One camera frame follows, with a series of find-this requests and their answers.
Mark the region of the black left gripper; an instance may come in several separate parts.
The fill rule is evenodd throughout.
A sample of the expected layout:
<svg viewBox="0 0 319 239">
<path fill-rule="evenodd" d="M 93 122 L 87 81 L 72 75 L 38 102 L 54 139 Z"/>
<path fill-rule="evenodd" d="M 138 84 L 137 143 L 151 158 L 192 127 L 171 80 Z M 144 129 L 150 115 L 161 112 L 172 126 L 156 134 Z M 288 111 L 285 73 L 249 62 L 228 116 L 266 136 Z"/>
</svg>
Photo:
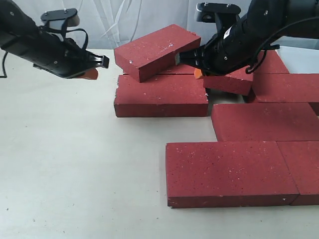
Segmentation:
<svg viewBox="0 0 319 239">
<path fill-rule="evenodd" d="M 110 59 L 76 45 L 69 38 L 61 41 L 44 26 L 18 34 L 0 30 L 0 48 L 5 52 L 31 62 L 34 67 L 60 78 L 97 80 L 96 68 L 108 68 Z"/>
</svg>

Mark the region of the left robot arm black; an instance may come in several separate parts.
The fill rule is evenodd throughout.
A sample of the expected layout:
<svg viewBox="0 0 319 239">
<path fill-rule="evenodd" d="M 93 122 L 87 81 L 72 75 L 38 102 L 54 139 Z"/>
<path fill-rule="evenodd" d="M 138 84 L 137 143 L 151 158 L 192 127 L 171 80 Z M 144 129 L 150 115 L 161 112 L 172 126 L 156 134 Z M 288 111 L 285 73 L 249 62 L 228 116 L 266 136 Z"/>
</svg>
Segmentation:
<svg viewBox="0 0 319 239">
<path fill-rule="evenodd" d="M 110 59 L 87 50 L 88 37 L 82 46 L 67 34 L 80 31 L 75 8 L 47 11 L 38 26 L 12 0 L 0 2 L 0 48 L 27 60 L 37 69 L 64 79 L 96 80 L 97 68 L 109 67 Z"/>
</svg>

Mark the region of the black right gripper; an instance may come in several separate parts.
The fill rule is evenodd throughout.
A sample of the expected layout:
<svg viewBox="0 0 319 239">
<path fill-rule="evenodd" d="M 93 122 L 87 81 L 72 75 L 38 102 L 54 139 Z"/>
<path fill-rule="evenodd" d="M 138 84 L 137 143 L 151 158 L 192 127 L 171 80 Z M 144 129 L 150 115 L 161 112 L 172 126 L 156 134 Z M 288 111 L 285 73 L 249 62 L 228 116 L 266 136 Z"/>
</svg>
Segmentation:
<svg viewBox="0 0 319 239">
<path fill-rule="evenodd" d="M 257 36 L 249 26 L 247 18 L 242 17 L 205 45 L 176 54 L 175 64 L 194 67 L 195 79 L 203 79 L 203 73 L 224 76 L 243 67 L 250 74 L 258 65 L 258 54 L 265 41 L 265 37 Z"/>
</svg>

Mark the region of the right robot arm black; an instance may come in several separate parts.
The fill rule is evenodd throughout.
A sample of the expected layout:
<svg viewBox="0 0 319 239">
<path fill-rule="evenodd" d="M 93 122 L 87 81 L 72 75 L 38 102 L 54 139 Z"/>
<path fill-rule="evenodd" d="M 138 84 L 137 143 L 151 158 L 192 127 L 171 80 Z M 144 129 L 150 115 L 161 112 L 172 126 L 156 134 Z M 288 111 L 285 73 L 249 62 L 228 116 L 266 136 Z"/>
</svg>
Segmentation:
<svg viewBox="0 0 319 239">
<path fill-rule="evenodd" d="M 205 76 L 224 76 L 241 68 L 254 73 L 263 63 L 258 55 L 279 49 L 281 37 L 317 39 L 317 0 L 253 0 L 247 13 L 235 4 L 202 2 L 196 6 L 196 20 L 215 23 L 217 33 L 204 45 L 180 52 L 176 65 L 188 65 Z"/>
</svg>

